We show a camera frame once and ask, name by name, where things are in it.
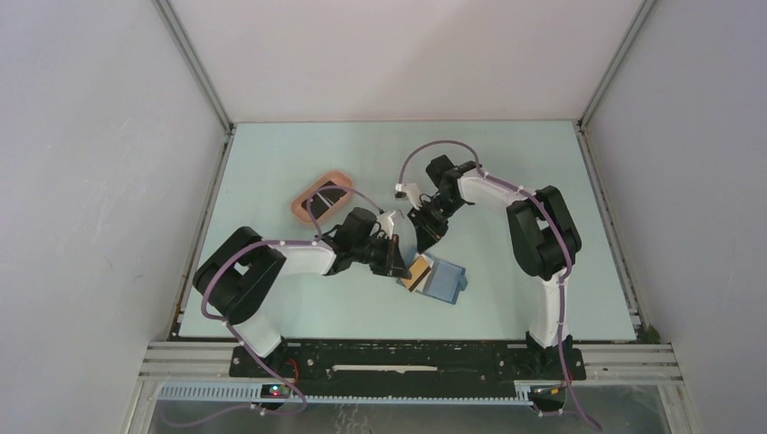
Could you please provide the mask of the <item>gold credit card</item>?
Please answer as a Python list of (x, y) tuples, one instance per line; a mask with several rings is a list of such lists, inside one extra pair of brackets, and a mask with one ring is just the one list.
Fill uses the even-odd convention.
[(400, 283), (409, 291), (417, 292), (425, 284), (432, 272), (434, 260), (426, 255), (419, 255), (409, 267), (410, 276), (401, 278)]

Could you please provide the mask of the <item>blue card holder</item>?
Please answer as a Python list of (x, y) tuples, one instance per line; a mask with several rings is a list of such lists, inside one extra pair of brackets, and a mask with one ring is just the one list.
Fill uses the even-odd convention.
[(428, 253), (419, 255), (426, 255), (432, 258), (434, 260), (433, 268), (420, 290), (411, 293), (455, 305), (458, 302), (459, 295), (468, 285), (466, 269), (444, 259), (436, 258)]

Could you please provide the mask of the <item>pink oval tray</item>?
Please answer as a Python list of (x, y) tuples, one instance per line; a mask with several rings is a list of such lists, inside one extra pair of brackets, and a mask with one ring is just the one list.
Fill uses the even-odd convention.
[[(326, 190), (326, 187), (323, 187), (323, 184), (327, 182), (332, 182), (336, 184), (339, 189), (344, 189), (344, 187), (352, 188), (354, 186), (354, 182), (352, 181), (352, 179), (344, 172), (341, 172), (338, 170), (331, 170), (324, 173), (316, 181), (314, 181), (309, 187), (307, 187), (302, 193), (300, 193), (291, 203), (291, 206), (290, 206), (291, 212), (293, 216), (299, 222), (309, 226), (313, 224), (312, 218), (314, 218), (314, 216), (304, 211), (301, 208), (301, 203), (304, 200), (308, 200), (308, 202), (311, 203), (311, 196), (316, 193), (319, 193), (322, 190)], [(346, 197), (343, 198), (335, 206), (333, 206), (327, 214), (325, 214), (319, 220), (316, 220), (316, 219), (315, 220), (320, 224), (327, 222), (332, 217), (337, 215), (346, 206), (346, 204), (350, 201), (350, 199), (351, 199), (351, 194), (347, 193)]]

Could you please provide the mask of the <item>black credit card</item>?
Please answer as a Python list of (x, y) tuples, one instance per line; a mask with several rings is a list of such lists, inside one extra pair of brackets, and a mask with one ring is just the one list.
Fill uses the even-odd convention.
[(326, 187), (326, 190), (322, 190), (319, 193), (312, 195), (311, 203), (309, 203), (308, 200), (304, 200), (301, 203), (301, 208), (308, 214), (313, 215), (316, 220), (319, 220), (327, 214), (333, 206), (339, 203), (347, 195), (346, 190), (339, 189), (337, 185), (332, 182), (323, 184), (323, 187)]

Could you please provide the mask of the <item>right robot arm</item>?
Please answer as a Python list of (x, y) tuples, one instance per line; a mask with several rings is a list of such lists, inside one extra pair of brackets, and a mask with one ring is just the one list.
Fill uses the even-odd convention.
[(568, 336), (568, 278), (582, 248), (562, 193), (551, 185), (530, 192), (490, 175), (475, 161), (456, 165), (447, 156), (432, 159), (426, 173), (437, 189), (431, 196), (403, 180), (394, 187), (396, 198), (405, 198), (412, 205), (408, 217), (415, 229), (417, 251), (423, 253), (436, 245), (447, 234), (450, 217), (465, 205), (504, 214), (518, 266), (543, 287), (527, 332), (537, 346), (527, 351), (526, 366), (536, 377), (552, 376), (563, 364), (556, 346)]

